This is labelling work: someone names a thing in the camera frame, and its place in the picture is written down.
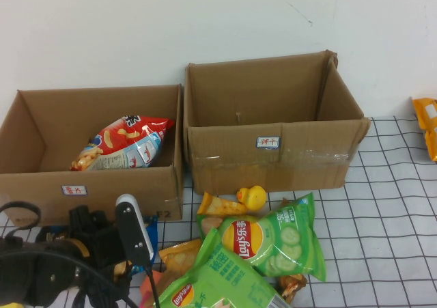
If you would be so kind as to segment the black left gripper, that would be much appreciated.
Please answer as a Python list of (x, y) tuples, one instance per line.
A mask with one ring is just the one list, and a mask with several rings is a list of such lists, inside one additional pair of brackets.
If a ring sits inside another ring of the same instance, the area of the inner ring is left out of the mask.
[(89, 209), (85, 205), (77, 206), (69, 211), (70, 235), (85, 245), (89, 252), (87, 258), (90, 265), (100, 270), (114, 266), (126, 260), (124, 247), (115, 226), (107, 219), (104, 211), (90, 213), (91, 230), (89, 228)]

